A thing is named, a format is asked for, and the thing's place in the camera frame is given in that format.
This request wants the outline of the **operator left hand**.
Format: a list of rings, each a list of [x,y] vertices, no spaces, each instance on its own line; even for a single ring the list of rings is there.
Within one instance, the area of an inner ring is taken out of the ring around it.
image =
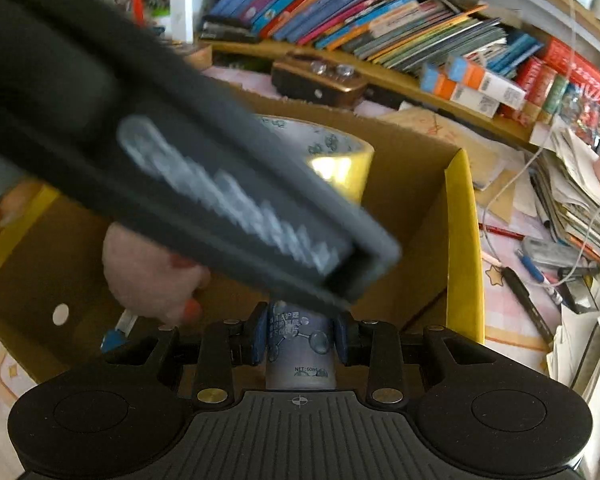
[[[42,187],[41,181],[26,179],[0,196],[0,234],[27,211]]]

